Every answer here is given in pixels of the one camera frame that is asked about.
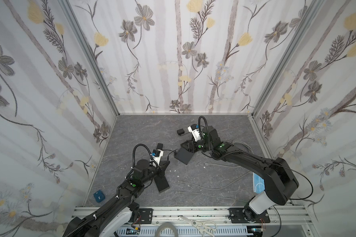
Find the slim ribbed black switch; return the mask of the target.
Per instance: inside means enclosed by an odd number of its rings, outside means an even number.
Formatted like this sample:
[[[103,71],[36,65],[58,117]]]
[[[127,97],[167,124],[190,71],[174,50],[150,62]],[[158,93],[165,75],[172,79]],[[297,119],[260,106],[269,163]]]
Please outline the slim ribbed black switch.
[[[164,191],[170,189],[170,185],[165,177],[165,175],[158,175],[154,177],[154,182],[158,189],[158,192],[161,194]]]

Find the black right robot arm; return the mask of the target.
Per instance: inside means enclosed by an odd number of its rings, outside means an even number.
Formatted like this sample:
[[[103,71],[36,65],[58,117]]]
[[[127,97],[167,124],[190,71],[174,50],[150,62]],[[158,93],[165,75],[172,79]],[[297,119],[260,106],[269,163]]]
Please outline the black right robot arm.
[[[236,164],[263,179],[265,189],[251,198],[243,208],[241,216],[246,222],[256,222],[267,209],[285,205],[294,199],[293,194],[299,187],[299,181],[295,177],[296,171],[289,167],[286,160],[263,158],[222,141],[204,116],[189,126],[188,131],[192,138],[182,143],[175,153],[174,157],[178,161],[187,165],[195,153],[201,152],[216,161]]]

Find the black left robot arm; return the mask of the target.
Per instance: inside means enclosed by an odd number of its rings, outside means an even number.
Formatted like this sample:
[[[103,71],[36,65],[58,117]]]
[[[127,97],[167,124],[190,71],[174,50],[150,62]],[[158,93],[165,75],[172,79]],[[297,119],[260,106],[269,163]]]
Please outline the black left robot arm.
[[[131,171],[117,187],[115,196],[86,217],[72,219],[63,236],[114,237],[122,225],[140,221],[142,214],[135,199],[148,187],[146,183],[154,182],[160,193],[170,188],[165,176],[170,161],[162,161],[162,156],[161,143],[153,151],[144,144],[137,144],[132,153]]]

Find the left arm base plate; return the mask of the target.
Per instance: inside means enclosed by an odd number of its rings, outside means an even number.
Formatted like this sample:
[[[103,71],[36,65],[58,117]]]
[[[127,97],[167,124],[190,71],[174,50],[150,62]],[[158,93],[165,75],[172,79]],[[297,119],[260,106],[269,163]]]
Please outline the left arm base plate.
[[[141,208],[132,212],[132,224],[151,224],[153,218],[153,208]]]

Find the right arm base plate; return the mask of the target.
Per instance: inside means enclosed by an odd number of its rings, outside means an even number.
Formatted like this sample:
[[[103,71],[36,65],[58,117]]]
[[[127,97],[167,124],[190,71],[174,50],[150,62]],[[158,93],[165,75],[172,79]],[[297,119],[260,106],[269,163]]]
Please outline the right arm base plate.
[[[232,224],[266,224],[271,222],[267,210],[259,215],[253,214],[252,216],[245,215],[243,207],[230,208],[228,211],[228,218]]]

